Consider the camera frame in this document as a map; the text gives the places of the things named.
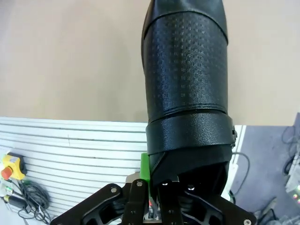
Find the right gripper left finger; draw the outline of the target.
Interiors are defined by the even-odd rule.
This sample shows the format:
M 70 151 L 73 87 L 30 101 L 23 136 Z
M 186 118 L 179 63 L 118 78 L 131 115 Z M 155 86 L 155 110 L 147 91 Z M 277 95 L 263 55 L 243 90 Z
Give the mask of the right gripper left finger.
M 141 155 L 140 173 L 123 187 L 110 183 L 65 213 L 52 225 L 142 225 L 149 205 L 149 156 Z

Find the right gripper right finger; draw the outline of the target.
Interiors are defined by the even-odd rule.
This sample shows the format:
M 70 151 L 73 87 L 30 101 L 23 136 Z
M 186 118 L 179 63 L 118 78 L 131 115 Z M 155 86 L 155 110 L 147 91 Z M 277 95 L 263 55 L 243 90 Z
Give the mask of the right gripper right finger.
M 256 217 L 220 195 L 195 185 L 169 182 L 158 186 L 164 225 L 255 225 Z

